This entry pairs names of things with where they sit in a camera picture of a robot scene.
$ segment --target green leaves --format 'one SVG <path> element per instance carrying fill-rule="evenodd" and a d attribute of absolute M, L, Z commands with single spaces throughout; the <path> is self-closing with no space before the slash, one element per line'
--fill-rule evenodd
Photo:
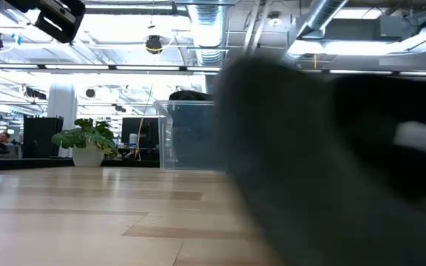
<path fill-rule="evenodd" d="M 74 124 L 82 129 L 91 129 L 93 127 L 93 119 L 77 119 Z"/>
<path fill-rule="evenodd" d="M 93 119 L 77 119 L 75 125 L 80 127 L 54 134 L 52 143 L 64 149 L 73 146 L 86 148 L 87 143 L 93 143 L 105 154 L 114 156 L 118 153 L 116 144 L 112 140 L 114 134 L 109 130 L 111 126 L 106 121 L 96 122 L 95 127 L 93 127 Z"/>

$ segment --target pipe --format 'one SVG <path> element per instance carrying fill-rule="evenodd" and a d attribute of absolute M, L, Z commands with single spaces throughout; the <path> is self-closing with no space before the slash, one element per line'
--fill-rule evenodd
<path fill-rule="evenodd" d="M 296 24 L 288 35 L 290 47 L 284 55 L 285 62 L 296 62 L 300 54 L 291 51 L 292 44 L 298 37 L 315 31 L 323 31 L 333 17 L 341 10 L 348 0 L 314 0 L 310 5 L 310 11 L 305 15 L 305 20 L 301 24 Z"/>
<path fill-rule="evenodd" d="M 272 0 L 267 0 L 266 4 L 264 4 L 263 8 L 263 16 L 260 18 L 259 26 L 257 26 L 256 34 L 254 35 L 254 40 L 251 45 L 251 53 L 254 53 L 257 48 L 257 44 L 259 44 L 260 36 L 263 32 L 264 25 L 266 24 L 267 15 L 269 14 L 269 7 L 272 4 Z"/>
<path fill-rule="evenodd" d="M 115 5 L 88 6 L 85 14 L 113 14 L 113 15 L 153 15 L 153 16 L 183 16 L 188 17 L 189 13 L 184 8 L 177 8 L 174 12 L 169 5 L 144 5 L 119 7 Z"/>
<path fill-rule="evenodd" d="M 255 0 L 254 5 L 252 6 L 251 20 L 249 22 L 248 29 L 246 30 L 246 37 L 244 38 L 244 45 L 243 45 L 244 54 L 246 54 L 246 52 L 248 51 L 249 42 L 251 41 L 252 31 L 254 30 L 257 13 L 259 12 L 259 4 L 260 4 L 260 0 Z"/>
<path fill-rule="evenodd" d="M 196 47 L 222 47 L 225 32 L 226 8 L 217 5 L 189 5 L 187 7 L 193 26 L 193 42 Z M 224 52 L 196 51 L 198 63 L 202 66 L 223 65 Z"/>
<path fill-rule="evenodd" d="M 323 30 L 348 0 L 314 0 L 305 20 L 309 30 Z"/>

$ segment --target person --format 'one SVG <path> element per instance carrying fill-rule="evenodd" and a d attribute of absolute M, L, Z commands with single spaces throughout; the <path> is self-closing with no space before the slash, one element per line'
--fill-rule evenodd
<path fill-rule="evenodd" d="M 0 143 L 8 144 L 10 138 L 11 138 L 11 135 L 9 133 L 7 132 L 0 133 Z"/>

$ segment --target exposed duct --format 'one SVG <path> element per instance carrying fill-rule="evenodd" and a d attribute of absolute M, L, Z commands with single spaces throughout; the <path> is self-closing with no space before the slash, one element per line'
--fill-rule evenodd
<path fill-rule="evenodd" d="M 325 34 L 325 27 L 346 3 L 348 0 L 314 0 L 311 3 L 310 11 L 292 24 L 293 28 L 288 35 L 289 49 L 285 54 L 285 59 L 295 61 L 301 56 L 290 52 L 290 47 L 297 38 L 304 35 L 309 38 L 322 38 Z"/>
<path fill-rule="evenodd" d="M 169 6 L 165 4 L 132 5 L 129 6 L 129 8 L 108 4 L 87 6 L 86 14 L 189 16 L 185 7 Z"/>
<path fill-rule="evenodd" d="M 189 5 L 188 11 L 193 23 L 195 46 L 218 48 L 223 46 L 226 7 L 219 5 Z M 223 65 L 224 51 L 197 50 L 198 63 L 202 66 Z"/>
<path fill-rule="evenodd" d="M 348 0 L 314 0 L 307 14 L 302 32 L 298 36 L 313 31 L 323 31 L 338 11 L 345 6 Z"/>

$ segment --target ceiling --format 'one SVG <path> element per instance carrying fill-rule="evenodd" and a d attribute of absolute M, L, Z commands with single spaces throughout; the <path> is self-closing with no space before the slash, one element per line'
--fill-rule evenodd
<path fill-rule="evenodd" d="M 126 1 L 100 1 L 108 4 L 126 4 Z M 94 1 L 87 5 L 96 8 Z M 350 0 L 336 18 L 375 19 L 382 11 L 395 7 L 394 16 L 410 12 L 408 1 L 354 1 Z M 254 2 L 239 0 L 227 11 L 226 19 L 226 58 L 233 60 L 243 55 L 246 28 L 251 21 Z M 288 49 L 288 31 L 294 18 L 308 12 L 310 1 L 275 0 L 269 12 L 279 12 L 279 24 L 266 23 L 260 35 L 260 48 L 255 54 L 269 58 L 281 58 Z M 412 12 L 426 10 L 426 0 L 413 0 Z M 149 5 L 136 8 L 151 10 Z M 197 57 L 192 34 L 192 23 L 185 16 L 136 15 L 120 12 L 119 9 L 96 12 L 84 16 L 77 37 L 71 44 L 60 44 L 34 26 L 38 11 L 14 13 L 8 18 L 0 13 L 0 33 L 3 34 L 4 48 L 0 52 L 0 63 L 25 64 L 109 64 L 109 65 L 172 65 L 195 66 Z M 12 35 L 21 37 L 17 44 Z M 163 52 L 152 55 L 145 49 L 149 35 L 161 36 Z M 408 56 L 354 56 L 354 55 L 310 55 L 301 57 L 298 66 L 306 69 L 386 69 L 386 70 L 426 70 L 426 55 Z M 24 95 L 23 85 L 36 89 L 47 96 L 50 84 L 63 76 L 76 81 L 80 108 L 79 115 L 140 115 L 142 105 L 149 106 L 148 115 L 155 113 L 151 107 L 154 100 L 166 100 L 178 89 L 205 91 L 205 76 L 198 75 L 142 75 L 125 73 L 49 73 L 0 69 L 0 101 L 21 102 L 10 107 L 0 105 L 0 112 L 20 116 L 23 113 L 42 115 L 47 110 L 47 101 L 38 105 L 27 105 L 33 99 Z M 87 98 L 87 89 L 97 90 L 97 98 Z M 112 106 L 94 106 L 102 103 L 139 103 L 128 106 L 126 113 L 116 112 Z"/>

